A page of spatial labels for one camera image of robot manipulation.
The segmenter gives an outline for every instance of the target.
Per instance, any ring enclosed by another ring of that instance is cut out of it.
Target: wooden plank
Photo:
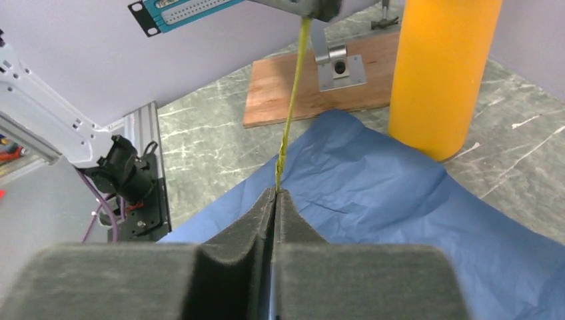
[[[329,109],[358,111],[390,103],[392,76],[399,33],[373,36],[347,43],[349,55],[361,54],[367,83],[320,92],[318,69],[310,50],[304,58],[294,119],[306,119]],[[246,128],[286,121],[296,68],[296,54],[255,61],[243,116]]]

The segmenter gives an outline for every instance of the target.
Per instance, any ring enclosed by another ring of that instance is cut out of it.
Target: blue fabric
[[[419,243],[450,259],[474,319],[564,320],[565,247],[485,204],[422,153],[342,112],[288,149],[282,186],[331,243]],[[275,158],[161,242],[200,243],[274,184]]]

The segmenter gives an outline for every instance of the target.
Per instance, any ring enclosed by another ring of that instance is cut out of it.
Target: yellow cylinder
[[[502,0],[406,0],[389,134],[435,160],[463,146]]]

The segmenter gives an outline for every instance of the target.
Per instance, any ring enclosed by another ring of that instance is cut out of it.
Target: yellow cord
[[[279,193],[281,190],[281,177],[283,176],[284,164],[286,163],[286,147],[288,144],[288,132],[290,131],[290,122],[292,122],[292,112],[294,110],[294,101],[296,100],[296,92],[298,91],[298,82],[300,82],[300,74],[302,73],[302,62],[306,53],[308,44],[308,34],[310,34],[310,22],[308,18],[302,18],[300,26],[300,36],[298,37],[298,58],[296,60],[296,73],[294,74],[294,84],[292,85],[292,93],[290,94],[290,105],[288,106],[288,115],[286,116],[286,125],[282,134],[281,148],[279,149],[279,158],[277,159],[277,167],[275,169],[275,191]]]

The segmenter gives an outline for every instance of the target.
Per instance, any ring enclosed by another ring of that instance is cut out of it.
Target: gray table surface
[[[379,15],[371,7],[336,23],[326,29],[328,40],[377,33],[369,24]],[[277,54],[295,50],[291,45]],[[278,152],[282,124],[242,126],[250,73],[247,65],[159,110],[173,227]],[[353,115],[386,133],[388,108]],[[295,121],[290,140],[312,121]],[[535,232],[565,243],[564,129],[565,104],[489,61],[466,143],[444,165],[477,197]]]

